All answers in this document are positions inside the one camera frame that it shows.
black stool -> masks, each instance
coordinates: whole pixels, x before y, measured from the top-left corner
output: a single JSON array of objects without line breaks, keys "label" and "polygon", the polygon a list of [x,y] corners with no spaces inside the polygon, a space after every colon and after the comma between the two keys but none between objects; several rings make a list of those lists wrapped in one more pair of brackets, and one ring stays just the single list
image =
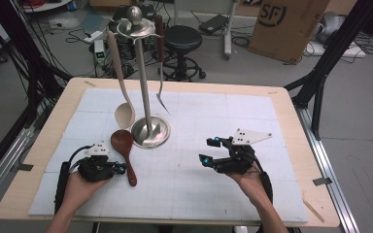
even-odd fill
[{"label": "black stool", "polygon": [[175,25],[166,28],[163,32],[163,36],[164,46],[170,50],[170,55],[165,58],[163,66],[174,70],[171,74],[167,74],[165,71],[163,72],[166,77],[165,80],[189,80],[192,82],[191,78],[197,73],[199,73],[200,79],[204,79],[206,74],[202,71],[201,67],[199,67],[194,60],[185,57],[185,54],[201,46],[201,34],[193,28]]}]

metal stand base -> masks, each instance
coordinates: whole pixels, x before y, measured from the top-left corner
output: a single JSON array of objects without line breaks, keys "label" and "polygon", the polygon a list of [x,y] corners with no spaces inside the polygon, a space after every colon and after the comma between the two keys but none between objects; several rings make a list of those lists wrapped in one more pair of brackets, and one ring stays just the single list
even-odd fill
[{"label": "metal stand base", "polygon": [[145,118],[140,118],[132,125],[131,134],[134,144],[142,149],[154,149],[166,142],[171,135],[169,122],[159,116],[151,116],[153,130],[149,131]]}]

wooden ladle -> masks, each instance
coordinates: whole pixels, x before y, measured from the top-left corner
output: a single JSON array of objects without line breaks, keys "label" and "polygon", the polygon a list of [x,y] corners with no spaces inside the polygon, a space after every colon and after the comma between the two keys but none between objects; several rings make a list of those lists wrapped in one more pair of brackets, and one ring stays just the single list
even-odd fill
[{"label": "wooden ladle", "polygon": [[111,135],[111,144],[113,149],[122,154],[122,156],[125,158],[129,184],[131,184],[131,186],[135,186],[137,180],[131,162],[129,161],[129,154],[133,144],[132,134],[127,130],[117,130]]}]

desk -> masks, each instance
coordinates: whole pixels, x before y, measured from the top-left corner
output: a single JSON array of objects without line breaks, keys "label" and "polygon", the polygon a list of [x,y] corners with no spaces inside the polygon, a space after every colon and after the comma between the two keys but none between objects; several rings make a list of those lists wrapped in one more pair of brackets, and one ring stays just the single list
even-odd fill
[{"label": "desk", "polygon": [[[139,89],[138,81],[125,81],[128,89]],[[150,91],[157,91],[159,82],[148,82]],[[54,154],[66,126],[87,88],[119,88],[117,80],[79,78],[70,81],[42,129],[35,145],[24,163],[34,165],[32,171],[19,171],[0,203],[2,219],[51,219],[50,216],[30,216],[29,207],[38,191],[41,178]],[[165,83],[166,91],[208,92],[222,94],[245,94],[269,96],[273,102],[289,158],[300,185],[303,202],[309,221],[296,226],[336,227],[339,218],[324,185],[315,186],[312,180],[321,173],[308,144],[298,116],[292,106],[288,92],[281,87],[227,85],[210,83]],[[83,221],[130,221],[155,223],[200,223],[181,220],[122,219],[102,217],[76,217]]]}]

white plastic piece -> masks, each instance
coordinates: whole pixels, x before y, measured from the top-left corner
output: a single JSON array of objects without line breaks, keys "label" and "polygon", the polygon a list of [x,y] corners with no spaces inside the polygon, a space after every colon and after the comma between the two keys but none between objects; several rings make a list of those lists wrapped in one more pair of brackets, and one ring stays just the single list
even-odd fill
[{"label": "white plastic piece", "polygon": [[102,35],[101,31],[95,31],[94,33],[90,34],[90,37],[86,37],[84,41],[91,43],[94,40],[96,40],[100,35]]},{"label": "white plastic piece", "polygon": [[86,155],[109,155],[110,153],[111,151],[107,148],[104,142],[97,143],[84,152]]},{"label": "white plastic piece", "polygon": [[247,226],[234,226],[235,233],[248,233]]},{"label": "white plastic piece", "polygon": [[271,137],[271,133],[256,132],[238,128],[235,132],[234,139],[232,140],[232,145],[251,145],[263,140],[267,140]]}]

